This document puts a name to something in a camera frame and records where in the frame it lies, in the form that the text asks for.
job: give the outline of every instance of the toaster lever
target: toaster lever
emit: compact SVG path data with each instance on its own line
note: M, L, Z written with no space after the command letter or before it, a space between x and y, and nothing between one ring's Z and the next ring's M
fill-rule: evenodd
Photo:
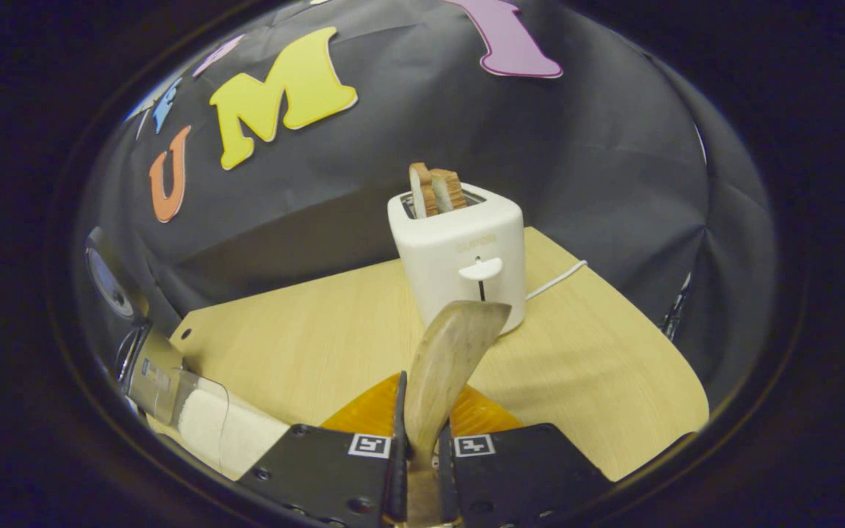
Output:
M472 266L461 268L458 274L469 281L482 282L496 276L503 268L503 263L499 257L494 257L492 260L482 261L476 260Z

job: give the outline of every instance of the white toaster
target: white toaster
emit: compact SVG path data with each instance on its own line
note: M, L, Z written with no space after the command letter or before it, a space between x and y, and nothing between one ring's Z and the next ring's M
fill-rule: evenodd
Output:
M428 326L451 301L510 304L502 334L524 320L524 215L505 197L462 183L467 207L416 218L412 193L387 203L389 229Z

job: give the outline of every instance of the white cable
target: white cable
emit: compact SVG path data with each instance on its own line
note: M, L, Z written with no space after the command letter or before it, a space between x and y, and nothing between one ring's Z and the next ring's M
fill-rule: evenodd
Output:
M546 283L546 284L541 285L540 287L536 288L536 290L534 290L533 293L531 293L530 295L527 295L527 300L529 301L531 298L534 298L537 295L540 295L541 293L543 293L544 291L549 290L550 287L552 287L554 284L556 284L559 281L563 281L569 275L576 273L576 270L578 270L578 268L581 268L585 265L586 265L586 261L584 261L584 260L578 261L577 264L574 265L572 268L569 268L569 270L567 270L565 274L561 274L559 277L556 277L555 279L549 281L549 283Z

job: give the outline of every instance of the wooden spatula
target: wooden spatula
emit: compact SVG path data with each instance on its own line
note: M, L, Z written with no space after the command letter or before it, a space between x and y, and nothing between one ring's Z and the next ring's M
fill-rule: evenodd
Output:
M454 301L436 315L422 336L406 382L403 406L409 459L406 526L441 524L439 481L432 454L439 431L466 382L500 334L511 307Z

